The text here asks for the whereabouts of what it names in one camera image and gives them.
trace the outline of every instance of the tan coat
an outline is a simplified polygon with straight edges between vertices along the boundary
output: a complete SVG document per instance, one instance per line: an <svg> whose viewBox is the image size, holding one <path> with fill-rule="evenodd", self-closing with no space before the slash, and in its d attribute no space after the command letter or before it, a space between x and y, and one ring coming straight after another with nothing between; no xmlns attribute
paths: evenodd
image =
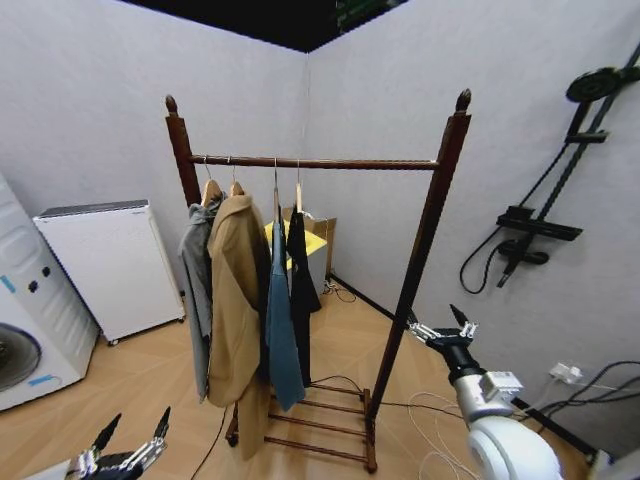
<svg viewBox="0 0 640 480"><path fill-rule="evenodd" d="M258 372L270 255L250 196L222 203L207 247L213 265L209 401L219 407L238 401L240 449L247 459L264 440L270 401L269 383Z"/></svg>

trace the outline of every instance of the wall outlet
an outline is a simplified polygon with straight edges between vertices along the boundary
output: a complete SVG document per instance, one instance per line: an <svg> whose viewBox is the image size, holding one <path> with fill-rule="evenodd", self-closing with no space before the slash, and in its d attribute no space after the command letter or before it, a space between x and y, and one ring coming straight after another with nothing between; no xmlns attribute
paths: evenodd
<svg viewBox="0 0 640 480"><path fill-rule="evenodd" d="M582 370L579 367L572 367L560 362L549 370L549 375L569 385L573 385L583 377Z"/></svg>

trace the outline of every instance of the washing machine door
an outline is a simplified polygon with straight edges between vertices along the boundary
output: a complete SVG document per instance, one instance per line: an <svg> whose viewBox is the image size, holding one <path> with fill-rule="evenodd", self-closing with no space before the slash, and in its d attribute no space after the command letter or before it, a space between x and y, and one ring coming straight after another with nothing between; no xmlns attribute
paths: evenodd
<svg viewBox="0 0 640 480"><path fill-rule="evenodd" d="M0 323L0 392L19 384L40 363L42 349L24 330Z"/></svg>

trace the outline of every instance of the clothes hanger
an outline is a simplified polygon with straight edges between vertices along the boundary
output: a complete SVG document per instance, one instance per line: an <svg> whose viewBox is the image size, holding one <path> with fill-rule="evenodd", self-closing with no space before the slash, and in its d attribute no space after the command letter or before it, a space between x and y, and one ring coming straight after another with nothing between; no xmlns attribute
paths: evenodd
<svg viewBox="0 0 640 480"><path fill-rule="evenodd" d="M278 157L273 158L273 177L275 185L273 187L273 218L280 223L280 197L278 195Z"/></svg>
<svg viewBox="0 0 640 480"><path fill-rule="evenodd" d="M200 205L206 207L211 203L211 200L222 197L222 190L220 190L220 186L218 185L218 183L213 178L211 178L209 165L207 165L207 155L204 156L204 166L207 169L209 180L207 180L207 183L204 184L204 192L202 192L202 203Z"/></svg>
<svg viewBox="0 0 640 480"><path fill-rule="evenodd" d="M227 157L227 165L231 164L231 156ZM244 190L242 189L242 185L240 182L236 181L236 166L233 166L233 182L231 182L231 186L229 187L229 195L244 195Z"/></svg>
<svg viewBox="0 0 640 480"><path fill-rule="evenodd" d="M302 212L302 184L300 183L300 159L298 159L298 183L296 183L296 210Z"/></svg>

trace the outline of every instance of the coat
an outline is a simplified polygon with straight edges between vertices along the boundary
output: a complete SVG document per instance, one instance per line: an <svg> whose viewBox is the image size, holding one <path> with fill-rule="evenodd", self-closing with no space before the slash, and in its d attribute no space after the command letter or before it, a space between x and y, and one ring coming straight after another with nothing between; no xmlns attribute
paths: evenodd
<svg viewBox="0 0 640 480"><path fill-rule="evenodd" d="M273 222L273 260L267 305L266 339L269 346L269 376L283 410L304 398L296 337L291 322L289 285L282 223Z"/></svg>
<svg viewBox="0 0 640 480"><path fill-rule="evenodd" d="M320 300L311 280L307 246L305 244L304 218L295 205L289 223L287 252L291 256L291 320L296 334L300 372L305 387L311 385L311 346L309 320L312 312L320 310Z"/></svg>
<svg viewBox="0 0 640 480"><path fill-rule="evenodd" d="M208 250L213 265L209 401L219 407L238 402L240 450L247 459L264 441L270 402L269 382L259 369L267 360L263 329L270 255L250 196L222 203Z"/></svg>
<svg viewBox="0 0 640 480"><path fill-rule="evenodd" d="M178 248L178 256L184 267L184 298L200 402L207 396L211 343L211 257L207 242L220 203L221 199L212 201L206 208L197 203L189 207L189 227Z"/></svg>

